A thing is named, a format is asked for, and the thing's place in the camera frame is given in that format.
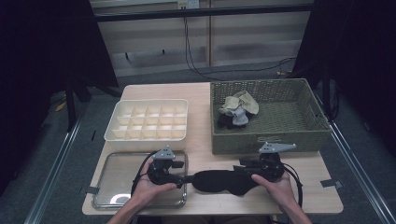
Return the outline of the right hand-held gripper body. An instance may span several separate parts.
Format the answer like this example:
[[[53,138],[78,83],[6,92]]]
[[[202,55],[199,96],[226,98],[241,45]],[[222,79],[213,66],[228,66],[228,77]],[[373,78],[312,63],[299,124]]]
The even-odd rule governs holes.
[[[250,162],[252,173],[270,182],[276,182],[285,172],[279,153],[295,148],[295,144],[265,142],[259,149],[260,157]]]

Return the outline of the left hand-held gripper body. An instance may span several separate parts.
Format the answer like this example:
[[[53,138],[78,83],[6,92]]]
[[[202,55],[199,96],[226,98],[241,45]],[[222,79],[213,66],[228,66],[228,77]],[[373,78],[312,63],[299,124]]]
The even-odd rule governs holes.
[[[153,184],[174,183],[177,185],[181,176],[169,173],[172,161],[176,161],[176,155],[169,147],[162,148],[152,155],[152,163],[148,168],[147,175]]]

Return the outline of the black sock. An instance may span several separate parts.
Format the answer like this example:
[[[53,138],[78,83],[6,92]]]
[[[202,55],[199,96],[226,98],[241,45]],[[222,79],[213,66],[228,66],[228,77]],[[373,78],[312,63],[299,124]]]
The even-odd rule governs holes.
[[[258,184],[250,176],[240,175],[228,170],[207,170],[193,176],[192,185],[206,193],[219,193],[224,190],[232,195],[242,196]]]
[[[219,116],[218,120],[217,120],[217,126],[219,128],[227,128],[228,130],[231,130],[231,129],[236,129],[236,128],[238,128],[238,129],[245,128],[246,124],[235,125],[235,124],[233,124],[233,118],[232,117],[229,117],[229,116],[226,116],[224,114],[221,114]]]

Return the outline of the clear plastic lid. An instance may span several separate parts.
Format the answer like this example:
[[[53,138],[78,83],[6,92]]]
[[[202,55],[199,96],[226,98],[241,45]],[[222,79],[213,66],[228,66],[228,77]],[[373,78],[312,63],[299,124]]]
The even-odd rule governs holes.
[[[92,196],[97,210],[118,210],[131,198],[133,181],[148,152],[115,152],[106,157]],[[161,193],[147,208],[179,208],[187,200],[187,186]]]

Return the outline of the green woven basket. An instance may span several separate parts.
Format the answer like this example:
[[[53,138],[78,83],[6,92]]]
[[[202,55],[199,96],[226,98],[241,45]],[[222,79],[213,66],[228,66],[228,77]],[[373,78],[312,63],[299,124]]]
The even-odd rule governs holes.
[[[228,96],[247,91],[259,112],[244,128],[218,124],[219,109]],[[304,78],[238,80],[210,84],[212,152],[256,153],[266,142],[294,144],[298,152],[319,151],[332,130]]]

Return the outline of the cream divided storage box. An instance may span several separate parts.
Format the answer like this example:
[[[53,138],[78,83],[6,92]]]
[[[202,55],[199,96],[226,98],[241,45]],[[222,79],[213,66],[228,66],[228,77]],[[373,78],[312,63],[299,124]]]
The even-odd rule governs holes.
[[[117,150],[186,147],[189,102],[185,99],[123,100],[116,103],[104,138]]]

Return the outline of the beige sock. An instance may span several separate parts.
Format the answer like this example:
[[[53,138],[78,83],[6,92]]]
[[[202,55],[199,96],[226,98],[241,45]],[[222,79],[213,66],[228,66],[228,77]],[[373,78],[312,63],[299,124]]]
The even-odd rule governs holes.
[[[260,110],[259,104],[247,91],[237,92],[234,97],[238,99],[238,104],[240,104],[248,113],[253,115],[258,114]]]
[[[220,108],[235,110],[239,106],[239,99],[233,96],[227,96],[224,104]]]

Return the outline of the person's left hand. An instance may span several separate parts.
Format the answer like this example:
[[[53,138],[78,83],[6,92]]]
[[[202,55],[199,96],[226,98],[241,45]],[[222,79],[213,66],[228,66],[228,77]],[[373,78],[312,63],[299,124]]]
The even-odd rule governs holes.
[[[140,172],[140,178],[137,181],[137,185],[131,197],[131,199],[140,207],[148,205],[159,194],[173,190],[177,187],[174,183],[166,183],[163,185],[153,184],[147,175],[149,166],[150,161],[147,161]]]

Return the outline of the person's right hand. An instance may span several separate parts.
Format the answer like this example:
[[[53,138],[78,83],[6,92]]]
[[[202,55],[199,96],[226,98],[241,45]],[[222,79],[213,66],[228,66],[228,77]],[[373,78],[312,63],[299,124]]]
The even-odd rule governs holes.
[[[295,200],[288,173],[284,173],[276,182],[270,182],[260,175],[252,175],[251,178],[266,189],[283,212],[301,208]]]

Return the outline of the black metal stand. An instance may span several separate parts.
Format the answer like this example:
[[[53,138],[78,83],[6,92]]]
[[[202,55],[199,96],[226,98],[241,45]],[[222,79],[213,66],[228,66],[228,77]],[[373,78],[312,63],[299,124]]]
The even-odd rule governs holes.
[[[330,105],[330,77],[328,75],[327,65],[323,65],[322,74],[322,103],[323,109],[328,119],[332,118],[332,111]]]
[[[77,123],[74,96],[77,96],[77,98],[83,103],[89,102],[92,98],[92,95],[87,87],[88,84],[89,80],[84,76],[68,75],[65,78],[64,91],[68,115],[68,132],[71,132]]]

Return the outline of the dark curtain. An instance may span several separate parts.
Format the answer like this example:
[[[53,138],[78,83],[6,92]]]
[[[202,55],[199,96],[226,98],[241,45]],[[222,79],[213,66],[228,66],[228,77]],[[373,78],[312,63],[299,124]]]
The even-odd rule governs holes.
[[[314,0],[293,73],[333,79],[396,157],[396,0]]]
[[[59,91],[119,85],[90,0],[0,0],[0,196]]]

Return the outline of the black crossbar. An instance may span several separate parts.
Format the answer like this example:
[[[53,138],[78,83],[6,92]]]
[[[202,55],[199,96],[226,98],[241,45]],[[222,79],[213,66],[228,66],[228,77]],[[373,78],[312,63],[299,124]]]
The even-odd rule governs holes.
[[[108,21],[141,21],[174,18],[194,18],[208,16],[228,16],[245,14],[289,13],[310,11],[314,4],[274,5],[260,7],[214,7],[199,9],[175,9],[164,11],[149,11],[135,13],[106,13],[96,14],[92,17],[97,22]]]

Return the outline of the metal floor rail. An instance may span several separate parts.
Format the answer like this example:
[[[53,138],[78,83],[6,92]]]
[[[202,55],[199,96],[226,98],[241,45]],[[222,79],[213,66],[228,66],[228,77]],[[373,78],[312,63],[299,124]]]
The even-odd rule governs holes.
[[[344,206],[322,224],[396,224],[396,158],[349,101],[340,96],[322,156]]]
[[[38,196],[36,197],[35,202],[23,224],[40,224],[40,221],[49,204],[50,197],[58,182],[61,171],[64,168],[64,163],[75,142],[75,138],[79,131],[80,123],[81,120],[79,119],[67,132],[67,135],[63,141],[63,144],[58,152],[54,163],[52,164],[46,181],[42,186]]]

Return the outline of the wall socket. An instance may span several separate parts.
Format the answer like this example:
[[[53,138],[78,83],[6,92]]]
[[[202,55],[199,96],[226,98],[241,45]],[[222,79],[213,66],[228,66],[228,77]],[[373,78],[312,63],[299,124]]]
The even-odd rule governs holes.
[[[199,0],[177,0],[179,9],[198,9],[200,7]]]

